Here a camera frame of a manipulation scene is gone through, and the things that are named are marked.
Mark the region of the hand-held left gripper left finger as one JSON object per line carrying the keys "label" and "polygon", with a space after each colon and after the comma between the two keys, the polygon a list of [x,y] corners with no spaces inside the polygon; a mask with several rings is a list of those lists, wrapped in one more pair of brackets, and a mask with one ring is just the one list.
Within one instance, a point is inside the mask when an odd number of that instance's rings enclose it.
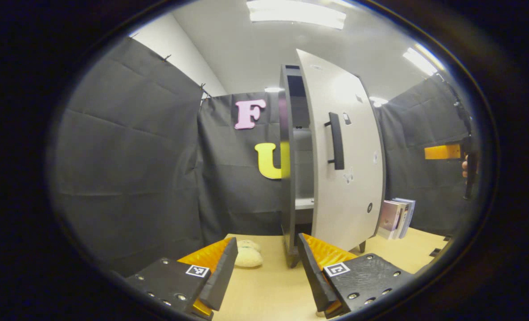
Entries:
{"label": "hand-held left gripper left finger", "polygon": [[180,259],[160,258],[126,283],[164,309],[211,321],[223,303],[237,255],[236,238],[226,238]]}

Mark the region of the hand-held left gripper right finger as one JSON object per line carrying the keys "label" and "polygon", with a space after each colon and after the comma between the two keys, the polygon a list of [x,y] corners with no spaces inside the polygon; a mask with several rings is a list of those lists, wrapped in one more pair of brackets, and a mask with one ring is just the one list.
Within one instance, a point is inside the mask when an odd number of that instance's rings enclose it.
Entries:
{"label": "hand-held left gripper right finger", "polygon": [[297,249],[316,309],[327,319],[366,309],[414,279],[376,254],[357,256],[305,233]]}

